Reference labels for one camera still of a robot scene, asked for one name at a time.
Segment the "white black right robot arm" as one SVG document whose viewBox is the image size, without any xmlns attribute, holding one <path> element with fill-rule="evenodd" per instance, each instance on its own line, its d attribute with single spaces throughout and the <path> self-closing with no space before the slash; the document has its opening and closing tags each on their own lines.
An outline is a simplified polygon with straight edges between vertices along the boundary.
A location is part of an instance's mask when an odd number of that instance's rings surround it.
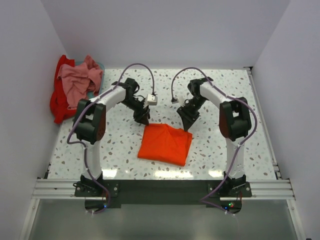
<svg viewBox="0 0 320 240">
<path fill-rule="evenodd" d="M 223 180 L 208 193 L 216 192 L 233 197 L 245 186 L 247 177 L 244 169 L 245 141 L 251 136 L 252 128 L 250 108 L 244 97 L 234 98 L 211 85 L 211 78 L 193 79 L 187 85 L 192 98 L 187 99 L 177 110 L 181 117 L 184 131 L 188 131 L 199 118 L 199 110 L 206 101 L 214 104 L 219 110 L 219 131 L 226 141 L 226 169 Z"/>
</svg>

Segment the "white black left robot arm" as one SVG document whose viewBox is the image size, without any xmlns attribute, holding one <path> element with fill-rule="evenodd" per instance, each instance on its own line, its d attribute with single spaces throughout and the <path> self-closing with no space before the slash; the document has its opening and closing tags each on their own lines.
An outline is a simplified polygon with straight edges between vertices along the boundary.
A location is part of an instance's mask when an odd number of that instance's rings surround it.
<svg viewBox="0 0 320 240">
<path fill-rule="evenodd" d="M 121 103 L 133 111 L 135 122 L 147 126 L 150 109 L 145 99 L 139 100 L 135 94 L 140 86 L 133 78 L 127 78 L 118 85 L 112 84 L 103 94 L 90 100 L 81 99 L 76 108 L 72 132 L 76 143 L 83 146 L 83 172 L 80 181 L 73 184 L 76 197 L 106 197 L 109 195 L 103 180 L 100 160 L 100 143 L 106 132 L 107 112 Z"/>
</svg>

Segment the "orange t shirt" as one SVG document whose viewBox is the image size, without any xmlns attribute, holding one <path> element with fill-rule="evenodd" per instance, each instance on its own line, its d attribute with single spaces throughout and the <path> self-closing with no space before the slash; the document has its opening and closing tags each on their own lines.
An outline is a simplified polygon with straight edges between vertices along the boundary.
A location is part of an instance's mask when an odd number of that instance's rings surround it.
<svg viewBox="0 0 320 240">
<path fill-rule="evenodd" d="M 181 128 L 163 123 L 150 123 L 144 128 L 137 157 L 183 167 L 187 161 L 192 138 L 192 133 Z"/>
</svg>

